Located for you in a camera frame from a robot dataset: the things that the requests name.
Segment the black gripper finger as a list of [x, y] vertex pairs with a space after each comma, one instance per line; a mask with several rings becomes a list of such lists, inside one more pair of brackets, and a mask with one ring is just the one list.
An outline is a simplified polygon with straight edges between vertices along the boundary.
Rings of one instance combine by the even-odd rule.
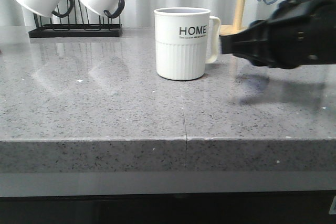
[[268, 50], [261, 52], [234, 52], [233, 56], [244, 58], [256, 67], [275, 67], [276, 64]]
[[267, 44], [268, 22], [256, 20], [241, 32], [232, 35], [220, 35], [221, 54], [254, 54], [263, 44]]

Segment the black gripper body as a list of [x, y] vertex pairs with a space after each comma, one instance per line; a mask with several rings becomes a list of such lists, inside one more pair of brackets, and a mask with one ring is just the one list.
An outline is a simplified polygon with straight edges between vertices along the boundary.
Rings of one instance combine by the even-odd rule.
[[284, 1], [267, 23], [276, 63], [285, 68], [335, 64], [335, 0]]

